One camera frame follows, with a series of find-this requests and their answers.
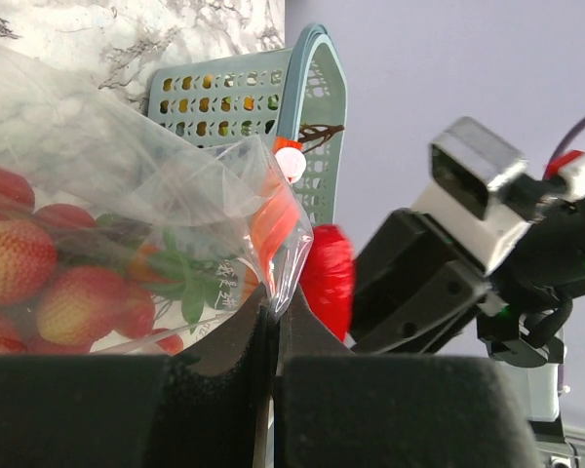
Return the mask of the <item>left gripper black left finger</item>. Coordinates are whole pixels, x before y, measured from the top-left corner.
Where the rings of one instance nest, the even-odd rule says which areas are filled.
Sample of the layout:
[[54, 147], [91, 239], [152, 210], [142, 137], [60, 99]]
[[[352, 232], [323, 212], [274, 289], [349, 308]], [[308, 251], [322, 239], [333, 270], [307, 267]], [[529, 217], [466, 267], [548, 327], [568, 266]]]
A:
[[0, 356], [0, 467], [260, 467], [264, 288], [175, 355]]

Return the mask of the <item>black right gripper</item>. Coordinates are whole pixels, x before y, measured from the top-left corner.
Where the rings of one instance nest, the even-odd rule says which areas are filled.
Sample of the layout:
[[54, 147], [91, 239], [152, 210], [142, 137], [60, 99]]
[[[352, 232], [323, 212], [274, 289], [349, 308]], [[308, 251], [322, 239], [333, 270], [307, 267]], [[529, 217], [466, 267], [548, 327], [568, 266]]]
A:
[[[479, 314], [490, 283], [427, 214], [387, 216], [356, 261], [356, 354], [432, 354]], [[477, 319], [488, 355], [511, 366], [564, 361], [561, 328], [585, 295], [585, 198], [532, 226], [492, 274], [504, 307]]]

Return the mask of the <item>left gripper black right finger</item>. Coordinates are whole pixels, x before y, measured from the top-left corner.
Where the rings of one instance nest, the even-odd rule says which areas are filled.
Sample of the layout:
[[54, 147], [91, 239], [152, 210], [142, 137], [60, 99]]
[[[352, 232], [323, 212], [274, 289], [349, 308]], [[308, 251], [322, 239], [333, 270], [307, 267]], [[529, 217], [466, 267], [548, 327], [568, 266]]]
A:
[[537, 467], [501, 368], [487, 359], [357, 355], [297, 292], [279, 322], [279, 467]]

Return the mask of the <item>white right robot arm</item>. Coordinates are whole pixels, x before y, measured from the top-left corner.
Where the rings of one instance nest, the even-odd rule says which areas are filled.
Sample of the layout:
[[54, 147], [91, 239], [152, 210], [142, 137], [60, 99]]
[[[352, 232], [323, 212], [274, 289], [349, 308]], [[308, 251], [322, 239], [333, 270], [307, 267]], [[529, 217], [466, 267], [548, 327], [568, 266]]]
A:
[[351, 335], [361, 354], [429, 354], [475, 323], [537, 438], [564, 437], [562, 329], [585, 295], [585, 198], [552, 208], [503, 264], [473, 257], [483, 223], [436, 184], [391, 213], [357, 258]]

